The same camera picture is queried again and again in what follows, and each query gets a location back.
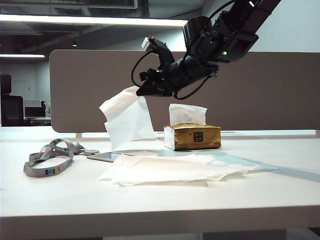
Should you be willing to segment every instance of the cable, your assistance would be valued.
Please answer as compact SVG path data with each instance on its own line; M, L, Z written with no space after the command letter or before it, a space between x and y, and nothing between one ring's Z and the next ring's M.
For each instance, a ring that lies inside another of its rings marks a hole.
M151 50L151 51L147 51L142 57L140 57L140 59L135 63L135 65L133 66L132 68L132 71L131 71L131 81L134 85L136 85L137 87L141 88L141 85L139 85L138 83L135 82L134 80L134 72L138 66L138 64L141 62L142 59L144 59L147 55L151 54L151 53L154 53L155 51L154 50Z
M197 8L197 9L194 9L194 10L191 10L191 11L180 13L180 14L175 15L175 16L171 16L171 17L169 17L169 19L172 19L172 18L175 18L175 17L179 17L179 16L182 16L182 15L186 15L186 14L191 14L191 13L199 11L199 10L201 10L201 8Z
M201 83L195 90L193 90L192 92L190 92L188 95L185 95L185 96L182 96L182 97L178 97L178 92L179 92L179 91L176 91L176 92L173 94L173 97L174 97L175 99L178 99L178 100L185 100L185 99L191 97L193 94L195 94L195 93L203 86L203 84L205 84L205 82L206 82L209 78L211 78L211 75L208 75L208 76L202 81L202 83Z
M212 14L209 16L209 18L207 19L207 21L205 21L205 23L204 23L203 26L199 29L199 31L197 32L197 34L196 34L195 36L199 35L199 33L202 31L202 29L205 28L205 26L208 24L208 22L209 22L217 13L219 13L222 9L224 9L225 7L227 7L227 6L229 6L230 4L234 3L235 1L236 1L236 0L228 1L228 2L226 2L225 4L223 4L221 7L219 7L216 11L214 11L214 13L212 13ZM194 44L195 40L196 40L196 38L193 38L193 39L191 40L190 46L192 46L192 45ZM184 54L184 56L183 56L183 59L182 59L182 62L183 62L183 63L185 62L185 60L186 60L186 58L187 58L187 56L188 56L188 53L189 53L189 52L188 52L188 49L187 49L186 52L185 52L185 54Z

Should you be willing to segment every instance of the gray lanyard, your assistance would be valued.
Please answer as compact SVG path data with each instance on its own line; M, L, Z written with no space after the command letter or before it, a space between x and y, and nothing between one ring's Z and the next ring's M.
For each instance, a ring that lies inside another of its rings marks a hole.
M62 142L65 142L65 144L67 145L66 148L57 146L57 144ZM24 163L23 171L27 176L36 178L58 175L71 165L74 155L83 153L84 151L85 148L78 142L76 144L73 144L71 141L57 138L51 141L48 145L43 146L40 152L30 154L29 161ZM65 156L67 157L67 160L60 163L59 165L51 167L33 168L40 162L58 156Z

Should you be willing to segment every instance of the desk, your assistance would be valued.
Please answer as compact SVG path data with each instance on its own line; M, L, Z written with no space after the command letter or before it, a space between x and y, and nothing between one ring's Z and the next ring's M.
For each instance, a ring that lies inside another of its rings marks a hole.
M320 138L315 135L224 139L222 148L214 150L277 166L276 171L208 186L121 187L98 181L110 163L82 155L76 155L72 166L57 176L27 177L23 165L30 153L54 138L75 134L56 133L49 126L2 127L0 132L3 240L320 226ZM111 146L102 138L79 141L101 152ZM160 140L142 143L163 144Z
M40 124L41 126L45 124L51 125L51 117L25 116L23 119L29 120L31 124Z

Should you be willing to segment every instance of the ceiling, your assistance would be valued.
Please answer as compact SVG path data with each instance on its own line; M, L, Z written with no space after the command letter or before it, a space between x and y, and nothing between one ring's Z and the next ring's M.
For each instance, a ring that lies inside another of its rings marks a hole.
M201 14L206 0L1 0L0 13L10 15L90 16L188 20ZM0 22L0 53L45 54L55 49L103 49L139 34L172 27Z

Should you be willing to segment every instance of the black chair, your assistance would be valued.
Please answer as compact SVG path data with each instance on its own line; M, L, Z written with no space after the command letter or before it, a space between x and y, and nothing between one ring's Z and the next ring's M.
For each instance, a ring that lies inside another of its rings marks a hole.
M0 75L1 125L3 127L24 126L24 100L22 96L11 96L11 76Z

